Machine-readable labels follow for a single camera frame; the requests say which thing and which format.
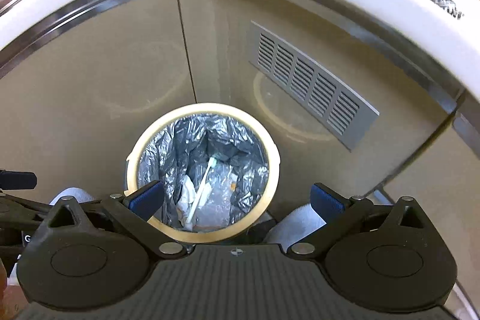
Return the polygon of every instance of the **gray vent cover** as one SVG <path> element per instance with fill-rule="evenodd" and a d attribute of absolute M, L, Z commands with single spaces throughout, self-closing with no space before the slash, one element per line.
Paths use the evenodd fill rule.
<path fill-rule="evenodd" d="M 331 72 L 262 26 L 251 22 L 250 62 L 291 95 L 349 150 L 379 113 Z"/>

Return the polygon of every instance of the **yellow rim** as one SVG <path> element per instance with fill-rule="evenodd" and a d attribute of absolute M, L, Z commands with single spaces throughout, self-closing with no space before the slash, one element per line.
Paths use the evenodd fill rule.
<path fill-rule="evenodd" d="M 132 152 L 127 158 L 128 190 L 125 191 L 126 196 L 129 196 L 130 194 L 138 190 L 138 163 L 140 162 L 140 158 L 143 154 L 143 151 L 145 150 L 146 145 L 151 141 L 151 139 L 161 129 L 163 129 L 166 125 L 172 123 L 173 121 L 182 117 L 199 113 L 228 115 L 250 127 L 250 129 L 256 134 L 258 139 L 263 143 L 267 155 L 269 173 L 265 190 L 263 191 L 263 195 L 258 201 L 258 203 L 254 206 L 250 213 L 243 217 L 239 222 L 232 224 L 231 226 L 228 226 L 226 228 L 222 228 L 214 232 L 194 233 L 179 231 L 177 229 L 171 228 L 159 221 L 156 217 L 151 217 L 148 220 L 149 224 L 157 228 L 159 231 L 163 232 L 165 235 L 169 236 L 174 240 L 185 243 L 213 243 L 216 241 L 225 240 L 235 235 L 238 235 L 239 233 L 247 229 L 249 226 L 251 226 L 253 223 L 255 223 L 255 221 L 260 218 L 260 216 L 263 214 L 263 212 L 265 212 L 268 205 L 272 201 L 275 191 L 277 190 L 278 175 L 280 171 L 280 155 L 278 153 L 277 146 L 273 142 L 267 130 L 255 118 L 245 113 L 244 111 L 232 106 L 223 105 L 220 103 L 195 103 L 193 105 L 184 106 L 165 114 L 157 121 L 155 121 L 152 125 L 150 125 L 146 129 L 146 131 L 140 136 Z"/>

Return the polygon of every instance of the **trash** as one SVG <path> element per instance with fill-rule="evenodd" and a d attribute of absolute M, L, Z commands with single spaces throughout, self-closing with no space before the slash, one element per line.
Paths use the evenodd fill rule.
<path fill-rule="evenodd" d="M 164 182 L 165 202 L 155 213 L 164 224 L 208 232 L 249 213 L 268 174 L 265 149 L 250 128 L 226 115 L 195 114 L 168 124 L 146 145 L 137 184 Z"/>

